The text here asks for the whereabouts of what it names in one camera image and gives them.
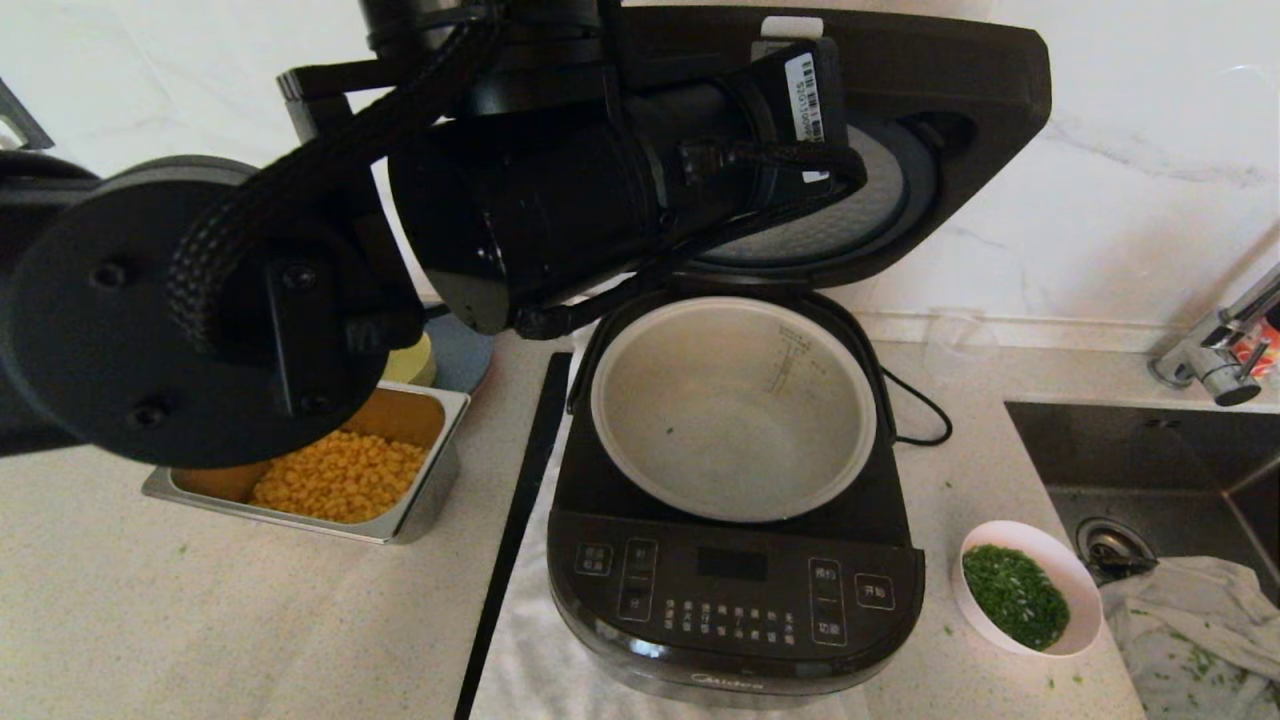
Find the black rice cooker lid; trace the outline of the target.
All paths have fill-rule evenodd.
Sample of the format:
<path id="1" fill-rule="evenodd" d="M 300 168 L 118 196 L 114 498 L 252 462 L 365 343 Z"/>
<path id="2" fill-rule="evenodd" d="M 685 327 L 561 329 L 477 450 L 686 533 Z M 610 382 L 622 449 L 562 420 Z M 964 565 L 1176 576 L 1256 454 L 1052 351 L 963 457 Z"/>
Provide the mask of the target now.
<path id="1" fill-rule="evenodd" d="M 835 290 L 904 260 L 1046 126 L 1050 54 L 1010 26 L 776 3 L 631 3 L 643 59 L 710 50 L 744 61 L 768 15 L 824 20 L 838 49 L 850 145 L 867 161 L 854 196 L 692 259 L 675 283 L 717 293 Z"/>

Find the chopped green onions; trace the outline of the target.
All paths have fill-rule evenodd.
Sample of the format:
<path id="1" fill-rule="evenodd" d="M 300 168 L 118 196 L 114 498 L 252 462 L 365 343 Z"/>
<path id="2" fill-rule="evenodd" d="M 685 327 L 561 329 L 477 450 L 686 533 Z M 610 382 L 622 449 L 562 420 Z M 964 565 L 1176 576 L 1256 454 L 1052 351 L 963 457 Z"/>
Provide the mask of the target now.
<path id="1" fill-rule="evenodd" d="M 1043 651 L 1071 620 L 1065 594 L 1020 550 L 979 544 L 963 555 L 963 577 L 982 612 L 1019 644 Z"/>

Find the white round bowl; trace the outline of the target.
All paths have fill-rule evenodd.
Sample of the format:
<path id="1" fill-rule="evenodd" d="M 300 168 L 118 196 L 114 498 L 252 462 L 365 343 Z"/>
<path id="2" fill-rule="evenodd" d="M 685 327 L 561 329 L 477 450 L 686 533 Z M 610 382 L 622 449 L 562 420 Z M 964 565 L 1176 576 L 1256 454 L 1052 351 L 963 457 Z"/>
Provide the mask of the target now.
<path id="1" fill-rule="evenodd" d="M 979 544 L 1020 550 L 1036 560 L 1065 594 L 1071 620 L 1059 642 L 1043 651 L 1029 650 L 1005 635 L 978 607 L 963 577 L 963 555 Z M 986 521 L 968 533 L 954 561 L 954 598 L 963 616 L 992 644 L 1014 653 L 1042 659 L 1070 659 L 1084 653 L 1103 626 L 1100 592 L 1082 561 L 1048 533 L 1019 521 Z"/>

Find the grey inner pot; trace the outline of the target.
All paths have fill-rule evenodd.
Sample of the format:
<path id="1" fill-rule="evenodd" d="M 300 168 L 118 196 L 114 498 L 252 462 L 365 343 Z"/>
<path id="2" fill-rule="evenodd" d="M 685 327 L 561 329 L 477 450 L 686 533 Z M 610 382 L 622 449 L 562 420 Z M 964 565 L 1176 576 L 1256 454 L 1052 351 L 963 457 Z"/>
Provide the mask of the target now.
<path id="1" fill-rule="evenodd" d="M 589 402 L 604 451 L 636 487 L 718 521 L 819 509 L 854 484 L 881 437 L 870 379 L 835 332 L 735 296 L 627 324 Z"/>

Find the yellow bowl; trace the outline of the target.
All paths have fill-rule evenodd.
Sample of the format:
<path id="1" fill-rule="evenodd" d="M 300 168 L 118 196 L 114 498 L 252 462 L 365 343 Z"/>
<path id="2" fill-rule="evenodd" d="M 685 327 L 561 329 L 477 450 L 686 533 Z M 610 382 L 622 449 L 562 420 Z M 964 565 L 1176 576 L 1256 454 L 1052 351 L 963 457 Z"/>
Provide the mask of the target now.
<path id="1" fill-rule="evenodd" d="M 433 341 L 424 332 L 410 347 L 389 352 L 381 379 L 407 386 L 433 387 L 438 365 L 433 352 Z"/>

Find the black rice cooker body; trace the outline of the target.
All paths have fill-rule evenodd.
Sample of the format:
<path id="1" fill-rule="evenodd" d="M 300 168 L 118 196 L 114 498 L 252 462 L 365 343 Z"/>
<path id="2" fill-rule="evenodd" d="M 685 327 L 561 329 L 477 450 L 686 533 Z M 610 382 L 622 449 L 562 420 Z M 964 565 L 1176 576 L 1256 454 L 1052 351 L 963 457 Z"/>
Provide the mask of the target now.
<path id="1" fill-rule="evenodd" d="M 925 598 L 886 370 L 812 291 L 673 287 L 608 314 L 570 387 L 550 597 L 650 694 L 804 706 L 870 680 Z"/>

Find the grey-blue plate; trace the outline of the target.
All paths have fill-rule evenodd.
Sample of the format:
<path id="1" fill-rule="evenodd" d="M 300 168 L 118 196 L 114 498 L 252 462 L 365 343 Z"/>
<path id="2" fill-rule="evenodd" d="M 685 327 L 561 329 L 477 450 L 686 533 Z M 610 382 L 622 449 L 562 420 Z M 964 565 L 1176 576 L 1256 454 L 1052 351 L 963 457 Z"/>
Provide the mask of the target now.
<path id="1" fill-rule="evenodd" d="M 489 373 L 495 338 L 480 334 L 454 315 L 439 316 L 425 324 L 431 341 L 435 374 L 433 388 L 475 395 Z"/>

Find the long black strip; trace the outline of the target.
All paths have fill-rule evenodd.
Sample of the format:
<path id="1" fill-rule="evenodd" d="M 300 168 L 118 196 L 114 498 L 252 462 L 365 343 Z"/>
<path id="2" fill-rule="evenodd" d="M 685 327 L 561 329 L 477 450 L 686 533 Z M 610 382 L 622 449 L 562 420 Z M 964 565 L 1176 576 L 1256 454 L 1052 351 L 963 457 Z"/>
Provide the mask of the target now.
<path id="1" fill-rule="evenodd" d="M 553 352 L 548 361 L 452 720 L 471 719 L 518 552 L 556 447 L 572 384 L 572 361 L 570 351 Z"/>

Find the stainless steel tray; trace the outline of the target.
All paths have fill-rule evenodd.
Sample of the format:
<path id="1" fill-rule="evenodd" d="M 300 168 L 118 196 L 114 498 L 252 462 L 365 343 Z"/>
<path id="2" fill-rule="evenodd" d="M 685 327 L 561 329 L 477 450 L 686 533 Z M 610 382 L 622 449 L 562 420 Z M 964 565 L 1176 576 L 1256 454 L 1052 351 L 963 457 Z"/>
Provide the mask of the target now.
<path id="1" fill-rule="evenodd" d="M 270 461 L 219 469 L 159 468 L 145 482 L 142 492 L 151 498 L 273 525 L 376 544 L 408 543 L 431 527 L 460 474 L 460 457 L 452 442 L 468 405 L 470 397 L 465 393 L 383 382 L 339 429 L 428 450 L 410 491 L 389 511 L 370 521 L 339 524 L 251 505 L 250 491 Z"/>

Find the stainless steel sink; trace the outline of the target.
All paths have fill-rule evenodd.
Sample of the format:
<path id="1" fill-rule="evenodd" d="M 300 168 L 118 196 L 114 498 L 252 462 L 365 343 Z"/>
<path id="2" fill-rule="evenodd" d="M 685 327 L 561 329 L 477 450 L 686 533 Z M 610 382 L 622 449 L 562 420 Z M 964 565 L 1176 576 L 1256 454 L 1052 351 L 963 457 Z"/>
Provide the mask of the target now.
<path id="1" fill-rule="evenodd" d="M 1280 607 L 1280 414 L 1011 401 L 1018 434 L 1075 547 L 1102 516 L 1158 555 L 1244 565 Z"/>

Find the chrome faucet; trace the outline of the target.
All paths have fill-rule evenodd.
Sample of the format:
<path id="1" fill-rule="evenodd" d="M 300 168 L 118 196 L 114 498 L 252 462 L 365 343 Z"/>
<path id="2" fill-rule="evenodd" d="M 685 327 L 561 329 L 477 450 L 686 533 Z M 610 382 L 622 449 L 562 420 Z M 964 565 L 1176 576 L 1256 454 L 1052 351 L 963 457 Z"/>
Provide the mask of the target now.
<path id="1" fill-rule="evenodd" d="M 1280 261 L 1233 304 L 1210 309 L 1169 348 L 1151 357 L 1147 369 L 1174 389 L 1201 384 L 1220 407 L 1248 402 L 1260 395 L 1261 386 L 1242 370 L 1233 345 L 1263 316 L 1280 329 Z"/>

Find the metal sink drain strainer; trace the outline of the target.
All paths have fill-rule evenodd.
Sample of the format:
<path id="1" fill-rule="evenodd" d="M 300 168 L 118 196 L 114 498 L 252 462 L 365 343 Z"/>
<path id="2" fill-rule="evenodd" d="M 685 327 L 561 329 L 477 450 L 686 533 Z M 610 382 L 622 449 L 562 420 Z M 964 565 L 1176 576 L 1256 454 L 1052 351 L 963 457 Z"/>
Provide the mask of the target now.
<path id="1" fill-rule="evenodd" d="M 1075 547 L 1098 587 L 1144 575 L 1160 565 L 1158 555 L 1137 530 L 1111 518 L 1080 521 Z"/>

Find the yellow corn kernels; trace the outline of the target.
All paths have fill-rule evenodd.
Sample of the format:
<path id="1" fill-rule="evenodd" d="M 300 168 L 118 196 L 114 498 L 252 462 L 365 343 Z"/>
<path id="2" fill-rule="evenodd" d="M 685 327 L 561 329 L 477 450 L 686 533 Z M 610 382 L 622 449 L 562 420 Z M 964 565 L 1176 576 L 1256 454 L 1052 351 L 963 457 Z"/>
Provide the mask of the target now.
<path id="1" fill-rule="evenodd" d="M 337 430 L 273 459 L 250 503 L 339 524 L 370 521 L 410 491 L 426 457 L 420 445 Z"/>

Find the orange dish soap bottle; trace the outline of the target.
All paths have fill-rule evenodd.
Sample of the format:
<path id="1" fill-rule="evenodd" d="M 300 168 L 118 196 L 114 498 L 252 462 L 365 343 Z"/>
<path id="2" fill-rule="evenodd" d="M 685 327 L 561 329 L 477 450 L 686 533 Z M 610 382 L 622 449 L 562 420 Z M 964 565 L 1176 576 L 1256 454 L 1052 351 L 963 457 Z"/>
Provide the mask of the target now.
<path id="1" fill-rule="evenodd" d="M 1280 361 L 1280 329 L 1263 316 L 1240 336 L 1231 352 L 1248 377 L 1261 378 Z"/>

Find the white towel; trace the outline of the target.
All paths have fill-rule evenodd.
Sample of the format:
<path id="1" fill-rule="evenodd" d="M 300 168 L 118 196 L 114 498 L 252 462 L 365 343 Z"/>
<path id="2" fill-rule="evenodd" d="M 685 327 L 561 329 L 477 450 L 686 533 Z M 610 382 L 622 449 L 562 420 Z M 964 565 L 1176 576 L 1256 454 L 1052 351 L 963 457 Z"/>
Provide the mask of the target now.
<path id="1" fill-rule="evenodd" d="M 655 701 L 618 676 L 760 708 L 824 689 L 854 650 L 849 541 L 832 518 L 841 493 L 780 521 L 718 521 L 660 502 L 611 461 L 589 401 L 622 329 L 599 329 L 581 359 L 477 688 L 477 719 L 654 717 Z"/>

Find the crumpled white cloth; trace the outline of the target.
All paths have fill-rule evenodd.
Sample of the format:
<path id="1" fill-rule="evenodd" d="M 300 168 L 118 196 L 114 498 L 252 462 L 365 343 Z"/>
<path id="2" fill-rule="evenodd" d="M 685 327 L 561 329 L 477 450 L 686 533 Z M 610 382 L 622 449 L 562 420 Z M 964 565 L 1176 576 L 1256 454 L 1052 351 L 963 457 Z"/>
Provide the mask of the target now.
<path id="1" fill-rule="evenodd" d="M 1254 570 L 1170 557 L 1100 597 L 1147 720 L 1280 720 L 1280 607 Z"/>

